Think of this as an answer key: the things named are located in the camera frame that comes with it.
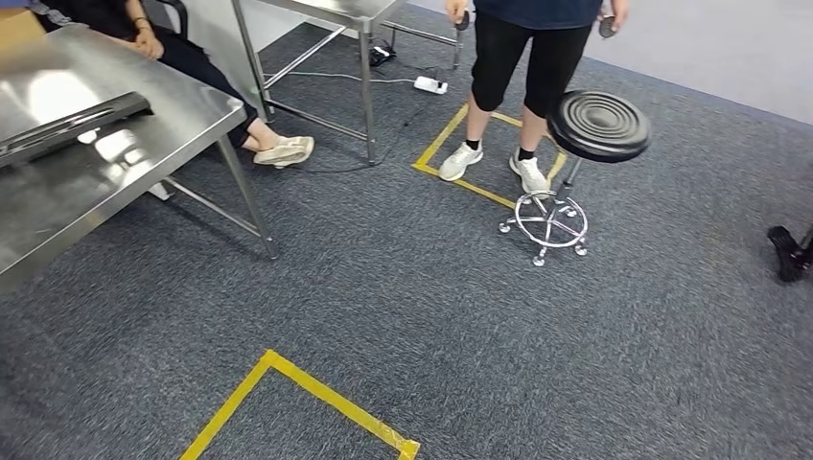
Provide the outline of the person's left hand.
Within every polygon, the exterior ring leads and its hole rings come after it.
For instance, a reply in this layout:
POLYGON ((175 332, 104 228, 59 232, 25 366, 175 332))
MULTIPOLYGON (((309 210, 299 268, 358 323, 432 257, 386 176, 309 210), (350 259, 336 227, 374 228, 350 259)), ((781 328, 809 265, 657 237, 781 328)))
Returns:
POLYGON ((147 58, 158 60, 164 55, 164 46, 149 27, 141 28, 135 37, 137 50, 147 58))

